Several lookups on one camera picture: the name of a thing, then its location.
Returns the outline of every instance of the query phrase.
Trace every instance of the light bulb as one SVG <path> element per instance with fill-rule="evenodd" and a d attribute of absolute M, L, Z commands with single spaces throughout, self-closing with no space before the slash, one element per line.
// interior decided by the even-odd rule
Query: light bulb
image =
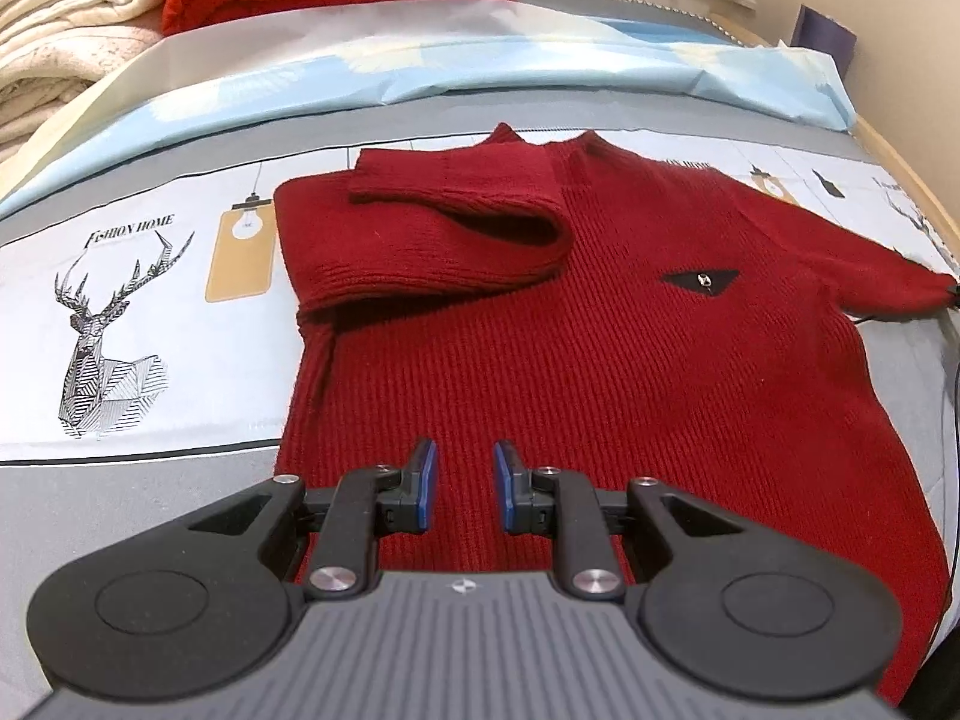
<path fill-rule="evenodd" d="M 236 224 L 233 225 L 232 233 L 233 237 L 237 238 L 237 240 L 246 241 L 262 229 L 263 220 L 260 218 L 260 215 L 256 213 L 256 208 L 248 208 L 246 211 L 243 211 L 243 215 L 241 215 Z"/>

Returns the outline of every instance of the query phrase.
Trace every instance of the wall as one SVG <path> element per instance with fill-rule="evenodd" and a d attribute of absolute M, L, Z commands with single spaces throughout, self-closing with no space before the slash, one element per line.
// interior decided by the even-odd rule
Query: wall
<path fill-rule="evenodd" d="M 756 0 L 726 11 L 789 42 L 800 4 L 857 35 L 846 84 L 857 111 L 960 220 L 960 0 Z"/>

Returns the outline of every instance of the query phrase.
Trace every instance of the purple object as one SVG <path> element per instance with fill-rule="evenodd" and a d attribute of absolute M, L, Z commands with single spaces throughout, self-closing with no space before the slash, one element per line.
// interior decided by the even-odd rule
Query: purple object
<path fill-rule="evenodd" d="M 800 6 L 797 26 L 790 39 L 791 46 L 813 49 L 815 52 L 828 53 L 833 57 L 837 73 L 843 79 L 853 60 L 853 47 L 856 35 L 839 25 L 835 20 L 817 13 L 806 5 Z"/>

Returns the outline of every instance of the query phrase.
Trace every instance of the sweater logo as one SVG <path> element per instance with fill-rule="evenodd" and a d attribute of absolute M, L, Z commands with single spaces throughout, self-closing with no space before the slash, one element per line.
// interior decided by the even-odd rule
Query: sweater logo
<path fill-rule="evenodd" d="M 681 274 L 666 274 L 662 280 L 698 295 L 717 298 L 738 275 L 740 271 L 684 271 Z"/>

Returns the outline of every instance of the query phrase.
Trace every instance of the silver emblem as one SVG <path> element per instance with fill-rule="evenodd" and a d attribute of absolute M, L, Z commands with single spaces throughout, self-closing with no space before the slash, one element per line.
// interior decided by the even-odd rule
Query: silver emblem
<path fill-rule="evenodd" d="M 450 586 L 450 589 L 452 589 L 454 592 L 458 592 L 461 595 L 467 595 L 467 593 L 471 593 L 477 589 L 477 583 L 473 579 L 467 579 L 467 577 L 464 577 L 463 579 L 457 579 L 454 581 L 454 583 Z"/>

